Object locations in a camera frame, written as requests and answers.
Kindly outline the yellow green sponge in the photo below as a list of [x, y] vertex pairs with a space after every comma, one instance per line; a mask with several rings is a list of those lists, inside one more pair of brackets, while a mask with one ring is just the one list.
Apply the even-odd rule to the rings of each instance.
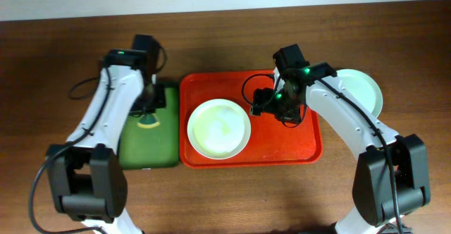
[[160, 125], [155, 113], [148, 113], [139, 118], [137, 126], [144, 129], [152, 129]]

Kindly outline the cream white plate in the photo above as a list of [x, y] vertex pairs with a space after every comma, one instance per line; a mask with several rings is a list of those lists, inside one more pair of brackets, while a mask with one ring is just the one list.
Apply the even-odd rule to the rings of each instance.
[[237, 156], [251, 137], [249, 116], [227, 99], [208, 100], [194, 109], [187, 122], [187, 138], [200, 155], [213, 160]]

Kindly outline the mint green plate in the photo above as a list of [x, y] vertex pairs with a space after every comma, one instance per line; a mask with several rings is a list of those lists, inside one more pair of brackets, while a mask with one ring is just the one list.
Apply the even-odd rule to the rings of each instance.
[[383, 108], [383, 95], [376, 81], [366, 73], [353, 69], [337, 71], [351, 94], [375, 117]]

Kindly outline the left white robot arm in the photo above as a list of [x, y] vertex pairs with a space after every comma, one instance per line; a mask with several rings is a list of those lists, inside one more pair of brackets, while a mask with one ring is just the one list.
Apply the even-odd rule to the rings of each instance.
[[125, 209], [128, 184], [117, 150], [134, 111], [164, 107], [156, 83], [162, 69], [155, 50], [112, 49], [101, 60], [99, 82], [85, 115], [65, 144], [46, 153], [51, 196], [57, 212], [95, 233], [140, 233]]

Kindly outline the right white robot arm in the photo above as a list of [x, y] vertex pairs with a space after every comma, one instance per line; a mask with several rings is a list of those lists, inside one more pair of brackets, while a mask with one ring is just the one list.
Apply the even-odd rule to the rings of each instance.
[[431, 200], [426, 145], [406, 137], [366, 110], [327, 63], [279, 65], [273, 88], [257, 89], [250, 113], [270, 113], [283, 125], [299, 125], [307, 110], [320, 115], [357, 159], [354, 208], [327, 233], [410, 233], [401, 218]]

